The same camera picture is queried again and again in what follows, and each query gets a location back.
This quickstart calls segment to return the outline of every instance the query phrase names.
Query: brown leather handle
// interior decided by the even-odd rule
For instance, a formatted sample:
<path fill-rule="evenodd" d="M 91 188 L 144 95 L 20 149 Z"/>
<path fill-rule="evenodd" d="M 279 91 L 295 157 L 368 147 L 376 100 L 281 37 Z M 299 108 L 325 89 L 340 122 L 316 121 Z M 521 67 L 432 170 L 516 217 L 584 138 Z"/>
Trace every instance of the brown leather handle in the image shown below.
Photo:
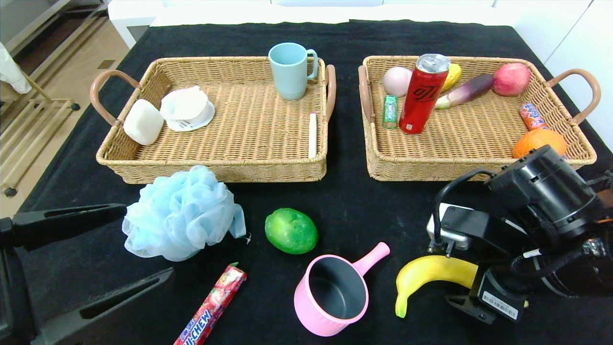
<path fill-rule="evenodd" d="M 326 76 L 328 78 L 328 102 L 326 104 L 326 122 L 330 121 L 334 104 L 337 101 L 337 69 L 334 65 L 329 64 L 326 67 Z"/>
<path fill-rule="evenodd" d="M 575 68 L 575 69 L 569 69 L 568 71 L 561 73 L 559 76 L 548 81 L 547 85 L 550 87 L 553 87 L 554 85 L 558 84 L 562 79 L 570 76 L 571 74 L 579 74 L 585 79 L 585 81 L 592 88 L 592 101 L 590 102 L 590 104 L 588 104 L 588 106 L 582 112 L 578 113 L 575 117 L 573 117 L 573 122 L 576 124 L 580 124 L 581 122 L 583 122 L 583 120 L 585 120 L 585 118 L 588 115 L 590 115 L 590 113 L 594 110 L 594 108 L 600 102 L 600 97 L 601 97 L 600 84 L 598 83 L 596 78 L 592 75 L 592 73 L 589 73 L 585 69 Z"/>
<path fill-rule="evenodd" d="M 89 88 L 89 100 L 91 101 L 91 105 L 94 106 L 94 109 L 98 111 L 98 114 L 100 114 L 111 126 L 113 126 L 117 122 L 117 119 L 113 117 L 113 115 L 111 115 L 106 109 L 104 109 L 104 107 L 100 103 L 100 98 L 98 97 L 98 93 L 100 92 L 100 88 L 102 88 L 104 83 L 106 83 L 107 80 L 111 78 L 112 76 L 121 77 L 123 80 L 127 81 L 134 88 L 140 87 L 139 82 L 132 79 L 132 77 L 125 74 L 124 72 L 117 71 L 116 69 L 109 69 L 108 71 L 104 71 L 100 73 L 94 79 L 94 82 L 91 83 L 91 88 Z"/>
<path fill-rule="evenodd" d="M 373 101 L 370 99 L 370 87 L 368 87 L 368 72 L 366 66 L 361 65 L 357 68 L 357 75 L 360 81 L 360 102 L 362 110 L 366 116 L 366 120 L 370 123 L 375 122 L 375 113 L 373 112 Z"/>

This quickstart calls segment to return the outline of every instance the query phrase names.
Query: banana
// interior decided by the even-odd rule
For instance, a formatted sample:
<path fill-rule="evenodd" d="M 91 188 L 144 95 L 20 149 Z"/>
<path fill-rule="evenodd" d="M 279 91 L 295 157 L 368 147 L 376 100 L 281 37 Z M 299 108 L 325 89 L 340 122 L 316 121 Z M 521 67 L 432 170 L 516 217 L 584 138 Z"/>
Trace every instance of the banana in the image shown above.
<path fill-rule="evenodd" d="M 462 75 L 462 68 L 457 63 L 452 63 L 449 65 L 449 73 L 447 73 L 447 78 L 445 78 L 445 83 L 443 84 L 443 88 L 441 92 L 445 92 L 449 90 L 454 84 L 460 79 Z"/>
<path fill-rule="evenodd" d="M 444 255 L 428 255 L 407 263 L 396 277 L 396 316 L 406 316 L 409 296 L 425 283 L 449 281 L 470 289 L 476 274 L 474 263 Z"/>

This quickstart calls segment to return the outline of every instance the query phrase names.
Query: black tablecloth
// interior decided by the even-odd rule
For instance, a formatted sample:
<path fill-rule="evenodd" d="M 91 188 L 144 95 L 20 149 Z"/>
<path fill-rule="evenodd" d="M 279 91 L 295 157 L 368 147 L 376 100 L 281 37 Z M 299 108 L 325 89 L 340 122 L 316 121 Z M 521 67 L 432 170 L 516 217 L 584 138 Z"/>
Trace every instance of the black tablecloth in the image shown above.
<path fill-rule="evenodd" d="M 181 263 L 130 254 L 123 247 L 125 235 L 119 221 L 34 252 L 22 252 L 32 303 L 41 320 L 173 266 L 177 278 L 164 298 L 151 301 L 143 318 L 106 332 L 116 334 L 109 344 L 170 344 L 221 271 L 238 261 L 249 279 L 207 344 L 613 344 L 612 298 L 534 297 L 520 323 L 499 319 L 487 326 L 446 304 L 443 297 L 452 284 L 433 282 L 411 297 L 405 319 L 394 315 L 396 274 L 405 263 L 425 254 L 425 223 L 433 196 L 443 183 L 382 183 L 369 178 L 357 67 L 369 55 L 438 52 L 523 58 L 549 79 L 550 73 L 512 28 L 411 21 L 150 28 L 118 69 L 139 80 L 157 58 L 265 55 L 275 43 L 284 41 L 316 49 L 327 64 L 337 68 L 337 103 L 329 128 L 325 178 L 300 184 L 229 184 L 245 210 L 253 240 L 246 245 L 228 236 Z M 111 80 L 101 100 L 116 115 L 131 91 L 123 81 Z M 556 91 L 569 111 L 578 113 L 561 89 Z M 582 129 L 599 155 L 595 165 L 581 170 L 584 177 L 591 177 L 612 166 L 611 153 L 588 124 Z M 125 184 L 95 161 L 108 130 L 108 124 L 90 106 L 21 211 L 136 202 L 142 186 Z M 449 199 L 484 210 L 492 204 L 488 206 L 487 194 L 477 183 L 459 188 Z M 264 219 L 278 207 L 293 207 L 314 220 L 320 239 L 312 252 L 288 255 L 267 242 Z M 292 296 L 307 264 L 321 254 L 357 260 L 379 241 L 388 243 L 392 253 L 365 276 L 370 305 L 364 318 L 332 338 L 306 331 L 294 314 Z"/>

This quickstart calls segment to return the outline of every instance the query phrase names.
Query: purple radish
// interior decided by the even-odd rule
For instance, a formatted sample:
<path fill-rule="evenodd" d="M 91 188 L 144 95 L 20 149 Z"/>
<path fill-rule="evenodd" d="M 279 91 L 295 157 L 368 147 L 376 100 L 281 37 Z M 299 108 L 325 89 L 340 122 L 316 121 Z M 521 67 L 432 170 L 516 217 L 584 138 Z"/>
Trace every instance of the purple radish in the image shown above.
<path fill-rule="evenodd" d="M 436 100 L 435 109 L 448 109 L 483 95 L 494 84 L 493 74 L 481 74 Z"/>

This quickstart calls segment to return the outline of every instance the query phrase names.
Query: popsicle stick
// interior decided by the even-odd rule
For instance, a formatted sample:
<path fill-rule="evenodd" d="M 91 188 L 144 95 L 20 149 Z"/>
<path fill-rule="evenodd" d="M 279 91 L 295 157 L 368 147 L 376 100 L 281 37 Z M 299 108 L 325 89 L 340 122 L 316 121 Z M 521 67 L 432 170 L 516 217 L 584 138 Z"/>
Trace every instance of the popsicle stick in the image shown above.
<path fill-rule="evenodd" d="M 317 113 L 312 112 L 308 123 L 308 158 L 317 155 Z"/>

